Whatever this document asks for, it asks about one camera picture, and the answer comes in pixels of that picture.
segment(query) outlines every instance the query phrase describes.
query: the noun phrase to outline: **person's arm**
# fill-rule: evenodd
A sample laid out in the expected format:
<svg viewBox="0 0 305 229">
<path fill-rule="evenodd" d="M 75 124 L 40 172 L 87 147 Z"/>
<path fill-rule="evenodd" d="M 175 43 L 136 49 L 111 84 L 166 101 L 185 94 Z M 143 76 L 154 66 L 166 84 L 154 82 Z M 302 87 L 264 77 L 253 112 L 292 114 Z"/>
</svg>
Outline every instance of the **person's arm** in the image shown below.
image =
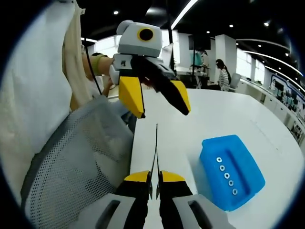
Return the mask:
<svg viewBox="0 0 305 229">
<path fill-rule="evenodd" d="M 109 58 L 106 56 L 90 56 L 90 63 L 92 65 L 92 63 L 94 63 L 94 61 L 98 61 L 98 71 L 100 75 L 107 75 L 109 76 L 109 69 L 110 69 L 110 65 L 112 65 L 113 62 L 113 58 Z M 88 58 L 86 54 L 82 55 L 82 63 L 83 63 L 83 67 L 85 70 L 85 73 L 87 75 L 87 78 L 89 80 L 92 80 L 92 74 L 90 71 L 90 67 L 89 67 L 89 63 L 88 63 Z"/>
<path fill-rule="evenodd" d="M 112 82 L 111 78 L 109 77 L 109 79 L 104 87 L 104 90 L 102 92 L 102 95 L 105 95 L 108 98 L 109 91 L 110 91 L 110 88 L 112 85 L 113 85 L 113 82 Z"/>
</svg>

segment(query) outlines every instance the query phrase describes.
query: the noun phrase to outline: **striped shirt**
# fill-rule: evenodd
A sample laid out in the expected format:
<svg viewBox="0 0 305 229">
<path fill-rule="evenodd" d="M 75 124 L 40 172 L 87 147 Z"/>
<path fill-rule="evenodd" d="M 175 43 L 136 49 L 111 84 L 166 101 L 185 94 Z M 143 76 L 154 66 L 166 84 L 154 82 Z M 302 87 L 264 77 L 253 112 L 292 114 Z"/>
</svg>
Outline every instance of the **striped shirt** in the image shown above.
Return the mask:
<svg viewBox="0 0 305 229">
<path fill-rule="evenodd" d="M 222 91 L 229 91 L 229 76 L 228 76 L 228 72 L 226 71 L 226 69 L 222 69 L 220 70 L 220 74 L 219 74 L 219 86 L 220 89 Z"/>
</svg>

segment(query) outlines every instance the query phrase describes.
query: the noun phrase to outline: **beige curtain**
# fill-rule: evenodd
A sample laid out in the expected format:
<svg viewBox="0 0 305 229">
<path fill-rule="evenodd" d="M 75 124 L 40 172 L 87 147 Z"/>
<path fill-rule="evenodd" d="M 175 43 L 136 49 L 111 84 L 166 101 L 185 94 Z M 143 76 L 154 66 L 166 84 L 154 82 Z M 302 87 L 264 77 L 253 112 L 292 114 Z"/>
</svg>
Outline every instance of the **beige curtain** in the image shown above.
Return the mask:
<svg viewBox="0 0 305 229">
<path fill-rule="evenodd" d="M 72 88 L 73 95 L 70 105 L 72 111 L 92 99 L 81 58 L 81 15 L 85 10 L 81 9 L 76 1 L 74 4 L 75 13 L 63 44 L 63 71 Z"/>
</svg>

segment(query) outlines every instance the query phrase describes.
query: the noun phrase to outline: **woman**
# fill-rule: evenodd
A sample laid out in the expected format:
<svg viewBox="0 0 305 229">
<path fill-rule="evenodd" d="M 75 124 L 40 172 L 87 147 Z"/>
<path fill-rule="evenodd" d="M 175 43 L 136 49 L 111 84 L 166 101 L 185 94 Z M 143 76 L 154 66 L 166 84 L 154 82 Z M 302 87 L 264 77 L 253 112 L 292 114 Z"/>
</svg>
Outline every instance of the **woman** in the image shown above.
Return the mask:
<svg viewBox="0 0 305 229">
<path fill-rule="evenodd" d="M 230 73 L 221 59 L 216 60 L 216 66 L 220 70 L 219 81 L 218 81 L 219 90 L 227 92 L 229 91 L 229 87 L 231 83 Z"/>
</svg>

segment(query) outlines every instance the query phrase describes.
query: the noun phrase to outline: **computer monitor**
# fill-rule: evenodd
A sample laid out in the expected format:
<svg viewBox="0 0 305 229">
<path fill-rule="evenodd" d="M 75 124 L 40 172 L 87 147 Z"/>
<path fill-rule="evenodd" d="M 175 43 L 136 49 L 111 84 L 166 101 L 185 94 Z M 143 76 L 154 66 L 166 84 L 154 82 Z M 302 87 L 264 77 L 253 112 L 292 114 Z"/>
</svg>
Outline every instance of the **computer monitor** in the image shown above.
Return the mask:
<svg viewBox="0 0 305 229">
<path fill-rule="evenodd" d="M 279 91 L 284 91 L 284 85 L 282 85 L 281 83 L 279 83 L 278 81 L 275 82 L 275 87 L 279 90 Z"/>
<path fill-rule="evenodd" d="M 189 50 L 203 51 L 211 49 L 211 38 L 209 35 L 191 35 L 189 36 Z"/>
</svg>

